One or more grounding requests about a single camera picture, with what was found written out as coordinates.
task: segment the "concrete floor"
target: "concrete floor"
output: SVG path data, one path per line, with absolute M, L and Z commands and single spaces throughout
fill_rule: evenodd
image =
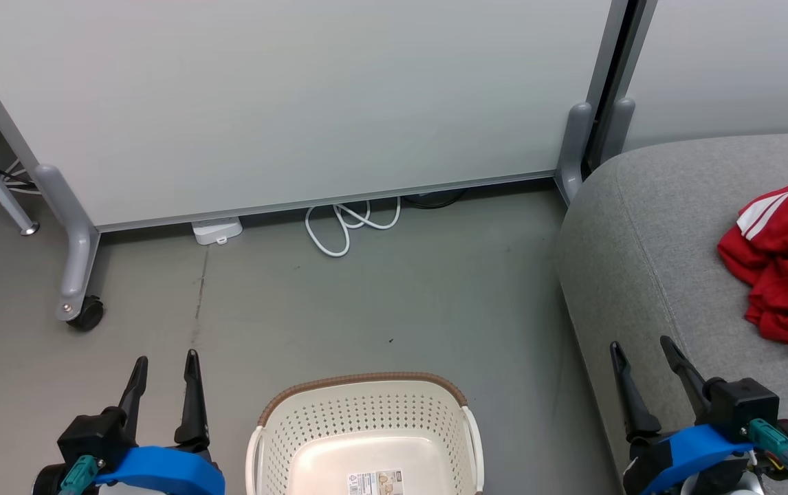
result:
M 0 166 L 13 159 L 0 138 Z M 466 393 L 487 493 L 618 493 L 551 262 L 565 210 L 536 186 L 405 209 L 390 231 L 353 232 L 342 259 L 311 244 L 301 212 L 247 217 L 210 247 L 187 225 L 106 234 L 91 289 L 107 312 L 89 333 L 54 317 L 66 235 L 41 198 L 18 195 L 42 228 L 22 238 L 0 210 L 0 493 L 60 463 L 58 435 L 116 404 L 140 355 L 138 441 L 172 444 L 189 348 L 227 493 L 244 493 L 247 442 L 275 394 L 379 371 L 437 373 Z M 329 215 L 314 225 L 340 245 Z

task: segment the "sticker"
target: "sticker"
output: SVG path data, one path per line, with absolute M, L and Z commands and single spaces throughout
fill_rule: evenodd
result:
M 348 495 L 403 495 L 400 470 L 348 475 Z

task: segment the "teal connector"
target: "teal connector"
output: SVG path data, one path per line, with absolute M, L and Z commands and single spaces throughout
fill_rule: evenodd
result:
M 58 495 L 82 495 L 82 492 L 95 482 L 97 475 L 98 460 L 91 455 L 83 455 L 76 460 L 67 476 L 64 476 Z
M 788 437 L 762 419 L 749 422 L 749 440 L 788 470 Z

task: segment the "white power strip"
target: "white power strip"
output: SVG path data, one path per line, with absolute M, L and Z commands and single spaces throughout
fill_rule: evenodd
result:
M 241 231 L 241 222 L 238 220 L 238 217 L 193 222 L 193 234 L 195 234 L 196 241 L 202 245 L 215 242 L 217 244 L 226 244 L 228 239 L 240 234 Z

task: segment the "gray sofa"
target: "gray sofa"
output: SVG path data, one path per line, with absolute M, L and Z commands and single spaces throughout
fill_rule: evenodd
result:
M 749 287 L 716 245 L 737 211 L 788 185 L 788 134 L 662 144 L 614 157 L 580 189 L 556 262 L 618 472 L 628 463 L 609 344 L 620 341 L 664 430 L 692 425 L 659 336 L 674 339 L 705 378 L 752 377 L 788 418 L 788 345 L 743 319 Z M 777 495 L 787 482 L 768 481 Z

